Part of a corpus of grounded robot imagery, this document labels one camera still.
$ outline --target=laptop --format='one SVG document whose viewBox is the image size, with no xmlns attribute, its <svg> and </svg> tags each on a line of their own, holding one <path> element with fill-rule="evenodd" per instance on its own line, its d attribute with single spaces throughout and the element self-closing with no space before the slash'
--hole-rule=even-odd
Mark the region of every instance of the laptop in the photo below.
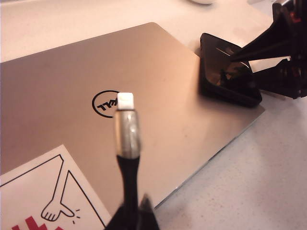
<svg viewBox="0 0 307 230">
<path fill-rule="evenodd" d="M 114 214 L 123 191 L 112 115 L 117 92 L 132 92 L 139 198 L 158 205 L 264 111 L 201 96 L 199 68 L 155 23 L 1 63 L 1 174 L 63 144 Z"/>
</svg>

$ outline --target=white object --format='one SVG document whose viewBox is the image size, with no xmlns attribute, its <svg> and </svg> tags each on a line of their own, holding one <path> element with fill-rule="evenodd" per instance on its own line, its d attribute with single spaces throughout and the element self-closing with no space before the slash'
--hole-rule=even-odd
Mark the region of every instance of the white object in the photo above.
<svg viewBox="0 0 307 230">
<path fill-rule="evenodd" d="M 0 178 L 0 229 L 29 229 L 29 224 L 48 230 L 104 229 L 111 219 L 64 145 Z"/>
<path fill-rule="evenodd" d="M 118 110 L 133 110 L 133 93 L 131 92 L 119 92 L 117 94 Z"/>
<path fill-rule="evenodd" d="M 215 2 L 216 0 L 191 0 L 191 1 L 199 3 L 199 4 L 209 5 Z"/>
</svg>

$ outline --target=printed drawing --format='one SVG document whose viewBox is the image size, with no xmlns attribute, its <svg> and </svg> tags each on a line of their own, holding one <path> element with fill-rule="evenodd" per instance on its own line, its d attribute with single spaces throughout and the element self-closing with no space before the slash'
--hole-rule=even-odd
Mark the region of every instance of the printed drawing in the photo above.
<svg viewBox="0 0 307 230">
<path fill-rule="evenodd" d="M 53 192 L 52 199 L 46 205 L 41 213 L 41 217 L 45 220 L 56 221 L 60 214 L 63 213 L 67 217 L 74 217 L 73 211 L 71 211 L 67 206 L 62 203 L 63 193 L 65 190 L 65 185 L 68 177 L 68 170 L 64 165 L 63 158 L 61 168 L 59 170 L 59 175 L 57 183 Z"/>
<path fill-rule="evenodd" d="M 110 215 L 64 146 L 1 176 L 1 229 L 104 229 Z"/>
</svg>

